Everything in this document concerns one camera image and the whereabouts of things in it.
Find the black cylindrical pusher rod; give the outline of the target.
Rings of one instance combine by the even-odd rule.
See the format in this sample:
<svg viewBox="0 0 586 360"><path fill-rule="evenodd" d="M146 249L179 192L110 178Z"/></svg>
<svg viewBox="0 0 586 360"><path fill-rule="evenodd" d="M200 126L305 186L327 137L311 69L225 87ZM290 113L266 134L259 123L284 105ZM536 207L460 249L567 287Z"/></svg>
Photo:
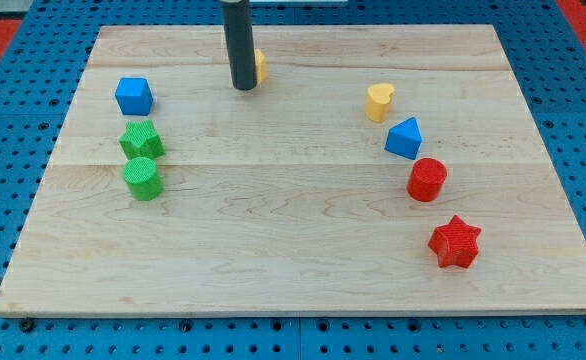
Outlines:
<svg viewBox="0 0 586 360"><path fill-rule="evenodd" d="M224 35L233 86L242 91L257 85L249 0L221 0Z"/></svg>

